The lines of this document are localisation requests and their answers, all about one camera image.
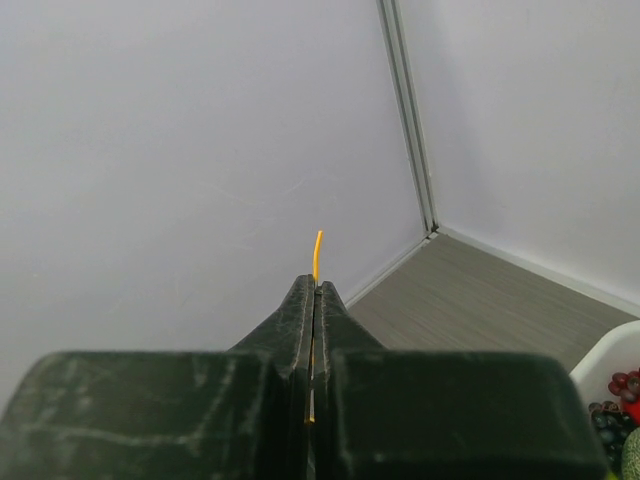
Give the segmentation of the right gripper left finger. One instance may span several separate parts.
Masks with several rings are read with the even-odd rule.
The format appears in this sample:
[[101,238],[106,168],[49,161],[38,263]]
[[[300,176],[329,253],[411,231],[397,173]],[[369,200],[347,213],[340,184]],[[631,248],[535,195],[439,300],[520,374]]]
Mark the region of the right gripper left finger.
[[60,351],[1,417],[5,479],[302,479],[315,283],[226,351]]

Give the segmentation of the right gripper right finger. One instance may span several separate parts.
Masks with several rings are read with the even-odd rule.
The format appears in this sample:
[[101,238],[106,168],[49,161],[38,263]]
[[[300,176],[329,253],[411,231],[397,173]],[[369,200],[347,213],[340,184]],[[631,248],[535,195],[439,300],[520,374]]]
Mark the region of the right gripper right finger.
[[314,299],[320,479],[602,479],[585,407],[555,359],[385,348],[335,287]]

